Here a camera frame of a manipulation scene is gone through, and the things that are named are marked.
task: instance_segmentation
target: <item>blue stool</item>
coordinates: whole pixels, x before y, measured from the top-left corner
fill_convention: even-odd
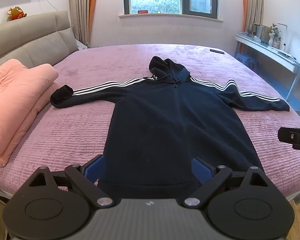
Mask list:
[[[244,64],[245,66],[247,66],[248,68],[250,68],[253,71],[256,71],[257,69],[257,60],[253,57],[250,57],[248,55],[245,54],[237,54],[236,60],[240,61],[242,64]]]

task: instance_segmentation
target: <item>tree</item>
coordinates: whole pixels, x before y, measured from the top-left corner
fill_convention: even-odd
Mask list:
[[[131,13],[148,10],[148,13],[180,13],[180,0],[131,0]]]

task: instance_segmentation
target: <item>white stripe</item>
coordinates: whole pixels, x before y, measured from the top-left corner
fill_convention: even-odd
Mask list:
[[[218,86],[216,86],[215,83],[201,82],[201,81],[195,80],[195,79],[192,78],[192,77],[191,77],[190,79],[191,79],[193,82],[196,82],[196,83],[198,83],[198,84],[201,84],[201,85],[204,85],[204,86],[207,86],[207,87],[214,87],[214,88],[216,88],[216,89],[218,89],[218,90],[220,90],[220,91],[225,91],[229,86],[234,85],[234,86],[237,88],[237,91],[239,92],[238,86],[237,86],[237,84],[235,83],[235,81],[233,81],[233,80],[229,80],[229,81],[227,82],[227,84],[226,84],[224,87],[219,88],[219,87],[221,87],[221,86],[218,85],[218,86],[219,86],[219,87],[218,87]],[[266,96],[263,96],[263,95],[260,95],[260,94],[257,94],[257,93],[253,93],[253,92],[239,92],[239,95],[240,95],[241,97],[253,97],[253,96],[255,96],[255,97],[257,97],[257,98],[260,98],[260,99],[266,100],[266,101],[270,101],[270,102],[277,102],[277,101],[280,101],[279,98],[266,97]]]
[[[224,87],[222,87],[222,86],[220,86],[219,84],[216,84],[216,83],[213,83],[213,82],[207,82],[207,81],[202,81],[202,80],[198,80],[198,79],[195,79],[194,77],[191,77],[191,78],[193,78],[195,81],[197,81],[197,83],[201,83],[201,84],[204,84],[204,85],[215,85],[215,87],[218,89],[218,87],[219,88],[221,88],[221,89],[223,89]],[[236,82],[233,80],[233,79],[230,79],[228,82],[227,82],[227,84],[226,84],[226,86],[230,83],[230,82],[232,82],[232,83],[234,83],[234,85],[237,87],[237,89],[238,89],[238,86],[237,86],[237,84],[236,84]],[[276,100],[276,101],[278,101],[278,100],[280,100],[280,98],[274,98],[274,97],[269,97],[269,96],[264,96],[264,95],[261,95],[261,94],[259,94],[259,93],[256,93],[256,92],[251,92],[251,91],[242,91],[242,92],[239,92],[240,93],[240,95],[244,95],[244,94],[253,94],[253,95],[255,95],[255,96],[259,96],[259,97],[262,97],[262,98],[264,98],[264,99],[272,99],[272,100]]]
[[[117,81],[108,81],[108,82],[105,82],[105,83],[102,83],[102,84],[99,84],[99,85],[96,85],[96,86],[92,86],[92,87],[87,87],[87,88],[82,88],[82,89],[78,89],[78,90],[75,90],[73,94],[77,94],[77,93],[81,93],[81,92],[87,92],[88,90],[90,89],[94,89],[94,88],[99,88],[99,87],[102,87],[102,86],[108,86],[108,85],[112,85],[112,84],[119,84],[119,85],[125,85],[129,82],[132,82],[132,81],[135,81],[135,80],[139,80],[140,78],[135,78],[135,79],[130,79],[124,83],[119,83]]]
[[[98,91],[101,91],[101,90],[104,90],[104,89],[107,89],[107,88],[111,88],[111,87],[127,87],[127,86],[130,86],[130,85],[133,85],[135,83],[139,83],[141,81],[144,81],[146,79],[137,79],[136,81],[134,82],[131,82],[131,83],[128,83],[128,84],[113,84],[113,85],[109,85],[109,86],[106,86],[106,87],[102,87],[102,88],[95,88],[94,90],[91,90],[91,91],[86,91],[86,92],[80,92],[78,94],[74,94],[73,96],[79,96],[79,95],[85,95],[85,94],[90,94],[90,93],[94,93],[94,92],[98,92]]]

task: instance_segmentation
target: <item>stuffed animal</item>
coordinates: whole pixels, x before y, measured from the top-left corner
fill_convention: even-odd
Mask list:
[[[26,17],[27,14],[23,12],[23,10],[19,7],[19,6],[16,6],[15,8],[10,8],[8,11],[7,11],[7,14],[9,14],[9,18],[11,20],[15,20],[15,19],[20,19],[22,17]]]

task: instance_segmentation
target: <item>jacket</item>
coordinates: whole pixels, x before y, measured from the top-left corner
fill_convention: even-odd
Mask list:
[[[198,80],[181,64],[153,57],[151,78],[67,85],[51,96],[57,108],[95,100],[115,103],[98,187],[114,198],[182,199],[200,187],[191,171],[199,157],[212,166],[247,171],[262,165],[233,108],[289,111],[280,98]]]

